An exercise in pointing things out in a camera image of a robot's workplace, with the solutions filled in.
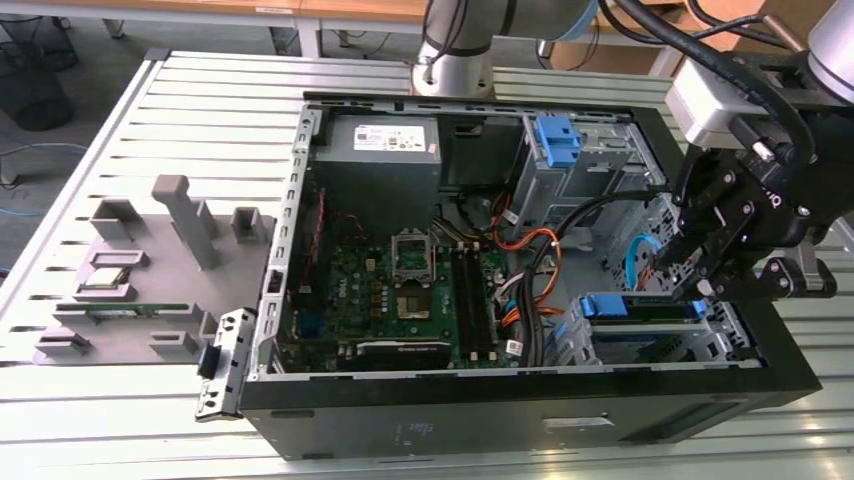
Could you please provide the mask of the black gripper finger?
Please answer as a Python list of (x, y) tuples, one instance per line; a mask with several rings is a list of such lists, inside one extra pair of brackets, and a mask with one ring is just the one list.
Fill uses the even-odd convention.
[(701, 277), (693, 292), (721, 301), (776, 301), (785, 298), (832, 298), (838, 284), (822, 260), (816, 271), (805, 273), (793, 258), (773, 257), (760, 273), (730, 262), (714, 274)]
[(734, 255), (756, 210), (750, 178), (734, 151), (689, 151), (673, 203), (678, 232), (660, 251), (657, 269), (666, 271), (696, 257), (694, 271), (714, 273)]

